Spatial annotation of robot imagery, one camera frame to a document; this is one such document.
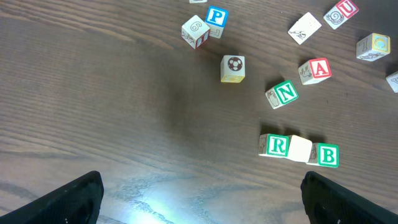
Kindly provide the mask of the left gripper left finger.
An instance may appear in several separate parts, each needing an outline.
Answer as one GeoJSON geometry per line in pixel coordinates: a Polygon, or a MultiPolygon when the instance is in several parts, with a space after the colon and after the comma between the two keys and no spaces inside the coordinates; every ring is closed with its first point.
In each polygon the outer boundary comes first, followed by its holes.
{"type": "Polygon", "coordinates": [[[60,188],[1,216],[3,224],[96,223],[104,187],[98,171],[91,171],[60,188]]]}

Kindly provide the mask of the green B block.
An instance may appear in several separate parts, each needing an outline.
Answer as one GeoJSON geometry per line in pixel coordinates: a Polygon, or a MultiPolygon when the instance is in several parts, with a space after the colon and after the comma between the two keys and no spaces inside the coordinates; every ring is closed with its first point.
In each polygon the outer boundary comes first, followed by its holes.
{"type": "Polygon", "coordinates": [[[307,165],[337,168],[340,164],[340,150],[336,144],[314,143],[307,165]]]}

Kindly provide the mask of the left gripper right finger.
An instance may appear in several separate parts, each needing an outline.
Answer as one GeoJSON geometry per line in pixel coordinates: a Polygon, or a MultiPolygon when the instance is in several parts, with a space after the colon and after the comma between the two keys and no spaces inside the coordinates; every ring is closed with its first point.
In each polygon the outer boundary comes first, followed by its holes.
{"type": "Polygon", "coordinates": [[[397,224],[397,214],[309,171],[300,189],[311,224],[397,224]]]}

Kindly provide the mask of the green R block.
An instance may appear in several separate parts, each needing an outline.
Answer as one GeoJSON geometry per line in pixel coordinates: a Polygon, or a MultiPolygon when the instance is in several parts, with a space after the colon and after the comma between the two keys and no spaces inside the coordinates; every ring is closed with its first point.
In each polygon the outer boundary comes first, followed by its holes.
{"type": "Polygon", "coordinates": [[[287,158],[289,151],[289,137],[277,134],[263,134],[259,136],[258,154],[265,157],[287,158]]]}

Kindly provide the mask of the yellow O block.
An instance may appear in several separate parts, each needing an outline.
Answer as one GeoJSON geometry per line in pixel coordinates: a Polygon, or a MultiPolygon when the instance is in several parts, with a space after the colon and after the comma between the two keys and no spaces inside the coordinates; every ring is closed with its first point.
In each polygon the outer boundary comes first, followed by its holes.
{"type": "Polygon", "coordinates": [[[307,163],[312,151],[312,142],[297,135],[289,136],[289,150],[287,159],[295,162],[307,163]]]}

